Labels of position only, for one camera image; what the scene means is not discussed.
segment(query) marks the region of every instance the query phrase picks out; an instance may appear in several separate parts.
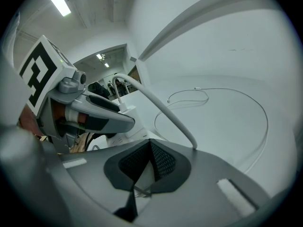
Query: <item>curved white tube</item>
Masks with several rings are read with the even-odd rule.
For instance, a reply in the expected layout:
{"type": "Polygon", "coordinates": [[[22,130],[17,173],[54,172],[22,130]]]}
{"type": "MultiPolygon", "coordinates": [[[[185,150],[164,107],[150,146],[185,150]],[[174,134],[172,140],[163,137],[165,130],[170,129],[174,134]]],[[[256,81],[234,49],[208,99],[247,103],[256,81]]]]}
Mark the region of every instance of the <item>curved white tube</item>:
{"type": "Polygon", "coordinates": [[[148,89],[146,89],[144,86],[142,86],[139,82],[137,82],[135,79],[129,77],[125,74],[115,74],[113,77],[113,85],[115,88],[115,92],[117,94],[119,103],[123,103],[120,95],[118,93],[118,89],[115,83],[116,78],[122,78],[124,80],[127,80],[129,83],[131,83],[135,88],[140,90],[149,100],[151,100],[173,123],[177,126],[179,130],[182,131],[182,133],[188,138],[188,140],[192,143],[193,149],[197,149],[197,141],[192,135],[192,133],[186,128],[186,126],[172,113],[172,111],[167,108],[163,102],[161,102],[153,93],[151,93],[148,89]]]}

